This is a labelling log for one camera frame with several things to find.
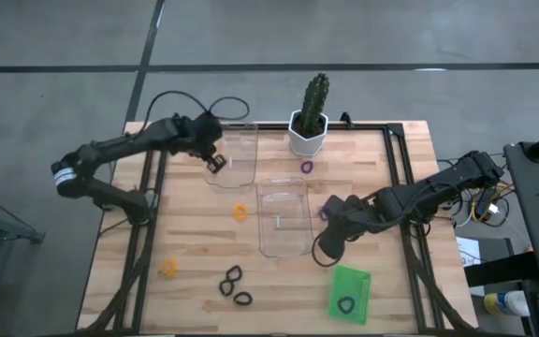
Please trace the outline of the black metal table frame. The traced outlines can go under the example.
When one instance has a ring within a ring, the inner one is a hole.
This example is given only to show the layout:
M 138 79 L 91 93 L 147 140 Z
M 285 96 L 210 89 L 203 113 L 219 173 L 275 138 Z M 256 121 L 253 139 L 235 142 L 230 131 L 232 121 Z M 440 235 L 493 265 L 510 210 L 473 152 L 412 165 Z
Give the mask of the black metal table frame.
M 370 334 L 414 333 L 418 329 L 403 237 L 398 227 L 367 234 L 345 248 L 342 264 L 371 274 L 369 316 L 365 326 L 332 319 L 328 302 L 333 269 L 318 266 L 316 256 L 265 257 L 259 250 L 256 188 L 220 188 L 207 184 L 200 160 L 185 155 L 164 162 L 158 154 L 122 159 L 113 184 L 137 185 L 143 174 L 161 182 L 159 215 L 152 261 L 144 281 L 143 308 L 130 293 L 124 326 L 145 335 L 166 334 Z M 438 169 L 428 126 L 423 121 L 356 123 L 348 129 L 333 123 L 313 171 L 306 174 L 310 207 L 317 212 L 336 195 L 366 196 L 395 182 L 405 172 L 415 179 Z M 233 208 L 246 206 L 237 221 Z M 177 262 L 172 277 L 162 272 L 165 259 Z M 242 277 L 224 297 L 219 283 L 239 265 Z M 239 306 L 233 297 L 249 292 L 253 303 Z

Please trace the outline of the white yellow spray bottle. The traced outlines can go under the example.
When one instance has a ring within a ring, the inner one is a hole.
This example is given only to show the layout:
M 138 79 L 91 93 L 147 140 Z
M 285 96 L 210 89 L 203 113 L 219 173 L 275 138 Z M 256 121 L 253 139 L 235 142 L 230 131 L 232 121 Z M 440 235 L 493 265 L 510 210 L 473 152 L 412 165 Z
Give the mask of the white yellow spray bottle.
M 525 294 L 519 290 L 488 293 L 484 306 L 491 315 L 511 315 L 527 317 L 530 315 Z

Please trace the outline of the white paper sheet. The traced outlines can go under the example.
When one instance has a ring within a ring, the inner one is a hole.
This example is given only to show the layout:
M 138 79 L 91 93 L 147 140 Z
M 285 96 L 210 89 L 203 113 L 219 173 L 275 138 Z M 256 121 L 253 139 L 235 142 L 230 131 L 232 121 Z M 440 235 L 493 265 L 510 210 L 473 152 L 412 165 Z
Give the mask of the white paper sheet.
M 481 257 L 479 241 L 475 239 L 457 237 L 457 244 L 462 265 L 470 267 L 485 262 Z

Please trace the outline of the green plastic tray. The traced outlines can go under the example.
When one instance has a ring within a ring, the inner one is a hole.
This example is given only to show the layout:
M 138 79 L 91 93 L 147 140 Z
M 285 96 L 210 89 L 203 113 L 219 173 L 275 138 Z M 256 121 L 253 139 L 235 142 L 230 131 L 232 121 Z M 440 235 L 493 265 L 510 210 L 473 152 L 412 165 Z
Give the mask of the green plastic tray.
M 369 272 L 337 265 L 333 272 L 328 316 L 365 326 L 369 316 L 370 288 L 371 274 Z M 350 296 L 356 300 L 355 310 L 350 315 L 343 315 L 337 309 L 337 300 L 344 296 Z

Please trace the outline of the black horizontal bar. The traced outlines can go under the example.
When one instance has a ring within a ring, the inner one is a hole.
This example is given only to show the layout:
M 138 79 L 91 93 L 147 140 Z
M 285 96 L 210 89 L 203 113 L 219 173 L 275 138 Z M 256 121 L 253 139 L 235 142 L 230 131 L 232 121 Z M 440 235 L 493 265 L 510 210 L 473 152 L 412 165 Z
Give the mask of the black horizontal bar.
M 539 279 L 534 252 L 522 253 L 464 268 L 469 287 Z

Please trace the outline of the green cactus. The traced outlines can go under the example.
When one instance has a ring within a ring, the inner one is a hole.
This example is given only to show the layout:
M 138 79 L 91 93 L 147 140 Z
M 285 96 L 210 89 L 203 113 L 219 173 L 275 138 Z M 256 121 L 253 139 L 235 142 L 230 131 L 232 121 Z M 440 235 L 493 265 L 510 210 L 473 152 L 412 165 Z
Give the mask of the green cactus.
M 308 84 L 302 109 L 296 122 L 297 132 L 304 138 L 312 138 L 322 133 L 321 113 L 329 91 L 329 79 L 325 73 L 318 73 Z

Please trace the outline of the white hexagonal plant pot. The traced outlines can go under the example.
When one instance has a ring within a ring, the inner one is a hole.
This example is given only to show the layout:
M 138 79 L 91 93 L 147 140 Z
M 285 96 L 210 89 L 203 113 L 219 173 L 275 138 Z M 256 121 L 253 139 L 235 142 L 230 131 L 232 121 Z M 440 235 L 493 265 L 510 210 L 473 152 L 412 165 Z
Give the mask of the white hexagonal plant pot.
M 296 156 L 313 157 L 323 146 L 324 138 L 328 133 L 329 118 L 324 113 L 321 113 L 319 123 L 320 133 L 311 138 L 304 138 L 295 130 L 295 121 L 299 115 L 300 110 L 292 111 L 290 115 L 287 128 L 290 148 Z

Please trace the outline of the clear plastic bin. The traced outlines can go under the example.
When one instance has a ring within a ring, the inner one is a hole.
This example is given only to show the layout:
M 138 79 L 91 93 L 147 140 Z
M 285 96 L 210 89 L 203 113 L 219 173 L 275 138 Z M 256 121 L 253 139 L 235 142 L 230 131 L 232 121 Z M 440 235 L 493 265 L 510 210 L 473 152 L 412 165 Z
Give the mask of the clear plastic bin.
M 224 123 L 223 136 L 215 142 L 217 153 L 226 164 L 218 173 L 203 169 L 207 184 L 222 188 L 240 188 L 255 181 L 258 127 L 254 123 Z
M 265 257 L 311 253 L 313 226 L 307 184 L 299 178 L 270 179 L 256 185 L 259 250 Z

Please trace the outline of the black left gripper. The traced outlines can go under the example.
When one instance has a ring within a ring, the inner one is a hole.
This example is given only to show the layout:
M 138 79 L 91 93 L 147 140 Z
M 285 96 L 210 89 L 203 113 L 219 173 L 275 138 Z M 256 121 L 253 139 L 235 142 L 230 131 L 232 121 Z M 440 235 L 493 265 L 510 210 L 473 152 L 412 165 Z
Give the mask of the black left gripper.
M 216 152 L 215 141 L 223 136 L 219 119 L 211 112 L 205 111 L 196 117 L 191 126 L 193 137 L 189 140 L 188 153 L 201 160 L 207 160 L 207 169 L 211 173 L 216 173 L 226 165 L 226 159 L 221 154 L 212 157 Z

